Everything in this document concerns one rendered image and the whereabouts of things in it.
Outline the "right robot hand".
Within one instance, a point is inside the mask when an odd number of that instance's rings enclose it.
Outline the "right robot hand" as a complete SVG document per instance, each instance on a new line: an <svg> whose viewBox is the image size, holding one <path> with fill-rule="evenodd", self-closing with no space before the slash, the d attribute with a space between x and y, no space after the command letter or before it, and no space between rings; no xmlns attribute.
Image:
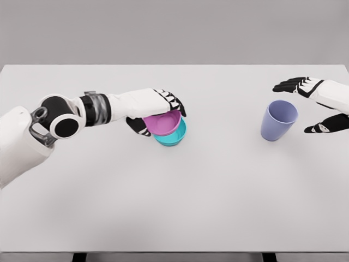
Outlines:
<svg viewBox="0 0 349 262"><path fill-rule="evenodd" d="M327 134L349 130L349 86L333 80L301 76L282 81L273 87L273 92L297 93L320 106L336 110L339 114L308 126L306 134Z"/></svg>

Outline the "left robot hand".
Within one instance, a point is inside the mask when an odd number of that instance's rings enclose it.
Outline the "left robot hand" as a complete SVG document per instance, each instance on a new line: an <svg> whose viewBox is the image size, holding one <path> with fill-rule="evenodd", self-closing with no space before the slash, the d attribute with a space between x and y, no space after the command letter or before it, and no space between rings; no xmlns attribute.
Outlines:
<svg viewBox="0 0 349 262"><path fill-rule="evenodd" d="M161 115L173 110L180 111L182 116L186 117L183 103L171 92L147 88L130 91L124 96L128 107L126 123L137 134L151 136L143 120L145 117Z"/></svg>

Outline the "pink bowl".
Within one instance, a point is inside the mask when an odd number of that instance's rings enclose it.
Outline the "pink bowl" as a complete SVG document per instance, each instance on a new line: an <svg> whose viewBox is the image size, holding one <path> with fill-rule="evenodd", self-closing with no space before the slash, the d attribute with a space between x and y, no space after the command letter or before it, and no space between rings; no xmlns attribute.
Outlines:
<svg viewBox="0 0 349 262"><path fill-rule="evenodd" d="M144 117L143 121L151 134L167 136L179 127L181 118L180 111L172 110L164 114Z"/></svg>

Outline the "teal bowl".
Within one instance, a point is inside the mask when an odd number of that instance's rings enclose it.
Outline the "teal bowl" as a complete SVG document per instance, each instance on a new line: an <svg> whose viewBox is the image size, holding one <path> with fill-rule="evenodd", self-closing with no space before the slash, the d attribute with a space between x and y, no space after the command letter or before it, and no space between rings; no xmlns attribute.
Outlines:
<svg viewBox="0 0 349 262"><path fill-rule="evenodd" d="M184 117L181 117L178 128L170 135L159 136L153 134L155 140L164 146L175 146L178 145L186 135L187 125Z"/></svg>

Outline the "lavender cup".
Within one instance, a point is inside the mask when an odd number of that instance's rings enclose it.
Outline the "lavender cup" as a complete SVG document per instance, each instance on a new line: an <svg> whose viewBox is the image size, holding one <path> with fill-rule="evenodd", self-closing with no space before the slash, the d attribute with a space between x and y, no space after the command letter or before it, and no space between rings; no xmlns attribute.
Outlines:
<svg viewBox="0 0 349 262"><path fill-rule="evenodd" d="M298 118L297 108L285 100L271 102L261 124L261 136L268 141L280 139Z"/></svg>

